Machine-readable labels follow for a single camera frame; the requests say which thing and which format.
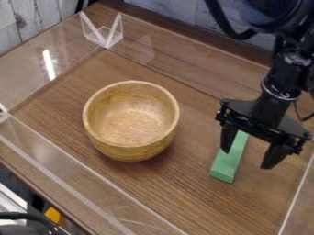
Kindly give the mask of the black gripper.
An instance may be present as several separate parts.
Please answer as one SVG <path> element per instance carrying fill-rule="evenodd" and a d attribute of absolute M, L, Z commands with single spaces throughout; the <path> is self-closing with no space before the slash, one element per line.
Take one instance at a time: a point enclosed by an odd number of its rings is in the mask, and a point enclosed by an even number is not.
<path fill-rule="evenodd" d="M 240 130 L 268 141 L 262 169 L 273 169 L 288 155 L 300 154 L 312 133 L 289 117 L 301 92 L 262 91 L 256 100 L 222 99 L 217 121 L 222 126 L 221 149 L 229 153 Z"/>

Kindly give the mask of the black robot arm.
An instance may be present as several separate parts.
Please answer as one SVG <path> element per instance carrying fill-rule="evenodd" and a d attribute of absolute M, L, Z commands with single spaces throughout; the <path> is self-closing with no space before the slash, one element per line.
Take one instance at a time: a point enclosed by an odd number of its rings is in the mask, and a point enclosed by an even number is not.
<path fill-rule="evenodd" d="M 246 132 L 270 143 L 261 168 L 272 169 L 288 156 L 298 154 L 313 138 L 300 123 L 314 118 L 314 113 L 292 119 L 288 111 L 297 107 L 304 92 L 314 95 L 314 0 L 242 0 L 249 25 L 242 33 L 231 28 L 221 5 L 210 6 L 210 11 L 234 39 L 250 39 L 260 33 L 277 38 L 260 97 L 250 101 L 225 99 L 217 112 L 221 149 L 229 152 L 237 133 Z"/>

